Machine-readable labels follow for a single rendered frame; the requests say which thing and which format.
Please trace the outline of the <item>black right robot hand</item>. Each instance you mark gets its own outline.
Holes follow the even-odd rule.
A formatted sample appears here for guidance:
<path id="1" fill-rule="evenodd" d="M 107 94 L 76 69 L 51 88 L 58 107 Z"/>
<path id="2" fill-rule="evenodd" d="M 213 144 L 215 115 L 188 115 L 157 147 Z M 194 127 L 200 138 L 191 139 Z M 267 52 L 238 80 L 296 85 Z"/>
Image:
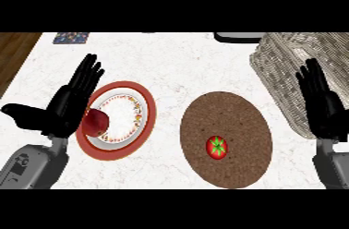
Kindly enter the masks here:
<path id="1" fill-rule="evenodd" d="M 305 98 L 308 125 L 318 139 L 346 142 L 349 136 L 349 109 L 339 94 L 330 90 L 323 68 L 315 58 L 306 59 L 296 73 Z"/>

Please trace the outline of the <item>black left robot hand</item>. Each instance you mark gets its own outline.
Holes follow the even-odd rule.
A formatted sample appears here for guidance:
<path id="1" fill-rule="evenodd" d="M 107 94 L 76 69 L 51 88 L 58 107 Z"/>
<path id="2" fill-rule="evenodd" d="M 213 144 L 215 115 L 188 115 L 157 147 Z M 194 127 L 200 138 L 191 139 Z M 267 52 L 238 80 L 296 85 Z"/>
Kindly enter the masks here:
<path id="1" fill-rule="evenodd" d="M 8 103 L 2 107 L 2 112 L 12 117 L 17 126 L 40 131 L 45 136 L 68 138 L 79 129 L 104 72 L 96 55 L 88 54 L 68 84 L 61 86 L 45 109 L 20 103 Z"/>

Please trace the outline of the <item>pale wicker basket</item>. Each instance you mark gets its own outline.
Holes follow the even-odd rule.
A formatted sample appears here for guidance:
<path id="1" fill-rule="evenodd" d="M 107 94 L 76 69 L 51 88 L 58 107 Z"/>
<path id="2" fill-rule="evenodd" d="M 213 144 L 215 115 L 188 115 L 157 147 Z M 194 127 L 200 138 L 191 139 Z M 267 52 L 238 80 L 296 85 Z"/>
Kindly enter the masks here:
<path id="1" fill-rule="evenodd" d="M 293 131 L 314 139 L 296 73 L 306 59 L 323 67 L 330 90 L 349 109 L 349 32 L 268 32 L 250 55 L 250 64 Z"/>

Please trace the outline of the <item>brown oval placemat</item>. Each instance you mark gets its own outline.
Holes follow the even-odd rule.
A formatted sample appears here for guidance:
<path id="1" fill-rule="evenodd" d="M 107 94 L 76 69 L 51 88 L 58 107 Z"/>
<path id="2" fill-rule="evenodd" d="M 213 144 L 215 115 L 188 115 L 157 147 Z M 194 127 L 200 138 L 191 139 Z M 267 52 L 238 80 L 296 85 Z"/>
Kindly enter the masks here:
<path id="1" fill-rule="evenodd" d="M 222 160 L 215 160 L 206 151 L 212 136 L 221 136 L 228 143 Z M 272 154 L 268 122 L 253 104 L 231 92 L 209 92 L 190 104 L 181 143 L 193 170 L 215 186 L 247 187 L 267 173 Z"/>

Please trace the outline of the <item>red tomato with green stem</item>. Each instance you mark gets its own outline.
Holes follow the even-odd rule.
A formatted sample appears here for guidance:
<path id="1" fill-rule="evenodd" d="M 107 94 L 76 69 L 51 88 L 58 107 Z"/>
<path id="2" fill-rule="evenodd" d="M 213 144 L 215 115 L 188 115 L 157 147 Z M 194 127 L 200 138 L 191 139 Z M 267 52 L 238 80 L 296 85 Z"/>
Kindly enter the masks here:
<path id="1" fill-rule="evenodd" d="M 222 160 L 228 154 L 228 143 L 221 136 L 212 136 L 206 141 L 206 151 L 215 160 Z"/>

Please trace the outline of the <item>dark red apple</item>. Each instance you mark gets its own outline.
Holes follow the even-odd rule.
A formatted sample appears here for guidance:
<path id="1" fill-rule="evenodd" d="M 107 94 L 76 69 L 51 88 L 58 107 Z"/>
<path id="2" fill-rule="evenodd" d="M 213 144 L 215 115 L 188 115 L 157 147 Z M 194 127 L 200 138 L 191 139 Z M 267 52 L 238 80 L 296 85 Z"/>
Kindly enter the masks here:
<path id="1" fill-rule="evenodd" d="M 83 134 L 96 138 L 107 132 L 108 127 L 110 127 L 108 115 L 98 109 L 91 109 L 82 122 Z"/>

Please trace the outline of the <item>red rimmed white plate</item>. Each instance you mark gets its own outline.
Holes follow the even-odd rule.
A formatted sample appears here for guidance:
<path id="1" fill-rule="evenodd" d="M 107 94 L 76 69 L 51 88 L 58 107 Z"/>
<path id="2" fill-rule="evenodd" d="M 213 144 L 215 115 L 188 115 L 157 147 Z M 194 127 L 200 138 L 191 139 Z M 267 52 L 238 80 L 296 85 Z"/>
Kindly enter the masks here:
<path id="1" fill-rule="evenodd" d="M 91 137 L 77 130 L 77 141 L 85 153 L 98 160 L 127 157 L 145 144 L 157 117 L 157 107 L 148 89 L 136 82 L 117 81 L 99 88 L 88 110 L 98 109 L 110 117 L 102 135 Z"/>

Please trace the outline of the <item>dark patterned square coaster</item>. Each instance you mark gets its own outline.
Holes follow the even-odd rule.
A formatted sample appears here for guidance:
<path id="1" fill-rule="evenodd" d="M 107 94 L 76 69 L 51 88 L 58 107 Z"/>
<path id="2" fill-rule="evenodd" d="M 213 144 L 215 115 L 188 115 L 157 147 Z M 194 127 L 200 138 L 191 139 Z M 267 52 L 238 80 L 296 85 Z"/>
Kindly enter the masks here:
<path id="1" fill-rule="evenodd" d="M 89 32 L 59 32 L 54 39 L 55 44 L 85 44 Z"/>

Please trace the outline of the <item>dark grey appliance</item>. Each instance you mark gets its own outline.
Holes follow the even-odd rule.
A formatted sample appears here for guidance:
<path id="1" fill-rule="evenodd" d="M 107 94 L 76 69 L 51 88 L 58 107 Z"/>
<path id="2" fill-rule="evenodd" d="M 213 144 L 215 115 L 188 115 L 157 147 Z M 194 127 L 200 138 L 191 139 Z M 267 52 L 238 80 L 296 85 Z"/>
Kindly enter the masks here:
<path id="1" fill-rule="evenodd" d="M 259 43 L 265 32 L 216 32 L 215 39 L 227 43 Z"/>

